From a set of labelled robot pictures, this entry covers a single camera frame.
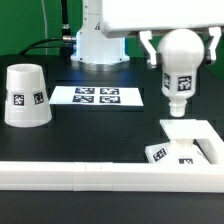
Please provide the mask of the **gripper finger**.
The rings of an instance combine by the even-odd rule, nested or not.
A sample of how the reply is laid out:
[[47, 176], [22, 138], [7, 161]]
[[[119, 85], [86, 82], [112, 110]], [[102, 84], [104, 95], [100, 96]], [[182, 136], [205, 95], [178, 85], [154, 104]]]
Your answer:
[[222, 30], [220, 27], [210, 27], [208, 29], [208, 42], [205, 47], [205, 62], [214, 63], [217, 59], [216, 48], [222, 36]]
[[149, 63], [151, 66], [157, 65], [157, 52], [154, 49], [153, 45], [151, 44], [151, 40], [153, 39], [151, 31], [140, 31], [139, 32], [139, 39], [141, 44], [144, 47], [144, 50], [148, 53], [149, 56]]

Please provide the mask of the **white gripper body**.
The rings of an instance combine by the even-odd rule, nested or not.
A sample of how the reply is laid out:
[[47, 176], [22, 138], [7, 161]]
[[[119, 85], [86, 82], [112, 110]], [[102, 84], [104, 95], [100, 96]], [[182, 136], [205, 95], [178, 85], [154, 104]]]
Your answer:
[[101, 0], [100, 28], [108, 38], [141, 31], [224, 26], [224, 0]]

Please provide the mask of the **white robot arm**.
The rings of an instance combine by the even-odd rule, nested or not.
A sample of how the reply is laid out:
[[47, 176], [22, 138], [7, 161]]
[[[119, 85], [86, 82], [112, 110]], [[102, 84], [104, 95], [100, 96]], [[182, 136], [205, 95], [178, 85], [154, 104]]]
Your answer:
[[216, 47], [224, 31], [224, 0], [82, 0], [83, 24], [76, 35], [71, 59], [90, 70], [108, 70], [129, 60], [125, 39], [138, 36], [155, 68], [160, 56], [153, 37], [177, 29], [206, 32], [208, 63], [216, 61]]

